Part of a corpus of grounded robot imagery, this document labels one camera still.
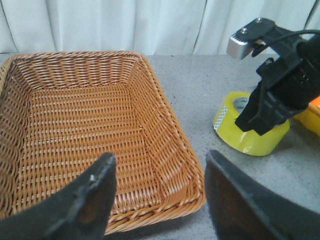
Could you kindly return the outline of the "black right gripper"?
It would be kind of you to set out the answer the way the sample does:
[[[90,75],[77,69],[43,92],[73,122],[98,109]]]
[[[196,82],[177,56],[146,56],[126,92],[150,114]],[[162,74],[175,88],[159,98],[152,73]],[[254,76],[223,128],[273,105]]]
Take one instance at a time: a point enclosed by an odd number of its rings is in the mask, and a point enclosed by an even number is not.
[[[303,39],[308,31],[288,31],[277,37],[264,37],[256,49],[259,55],[271,48],[278,58],[263,63],[256,72],[261,81],[235,120],[243,131],[260,136],[304,111],[320,94],[320,33]]]

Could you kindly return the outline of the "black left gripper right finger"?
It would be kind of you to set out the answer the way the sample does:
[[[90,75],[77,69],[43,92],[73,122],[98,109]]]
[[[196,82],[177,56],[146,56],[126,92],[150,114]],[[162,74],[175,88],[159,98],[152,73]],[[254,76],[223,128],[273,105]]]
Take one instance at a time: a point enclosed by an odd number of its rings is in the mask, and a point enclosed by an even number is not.
[[[318,240],[320,215],[264,187],[217,150],[206,154],[205,194],[220,240]]]

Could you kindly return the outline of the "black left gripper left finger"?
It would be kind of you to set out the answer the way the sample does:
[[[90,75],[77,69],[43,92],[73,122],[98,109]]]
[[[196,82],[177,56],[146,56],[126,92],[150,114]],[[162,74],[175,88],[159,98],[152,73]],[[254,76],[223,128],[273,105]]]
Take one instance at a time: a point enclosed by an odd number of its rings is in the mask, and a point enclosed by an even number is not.
[[[103,153],[52,196],[0,222],[2,240],[102,240],[116,194],[116,158]]]

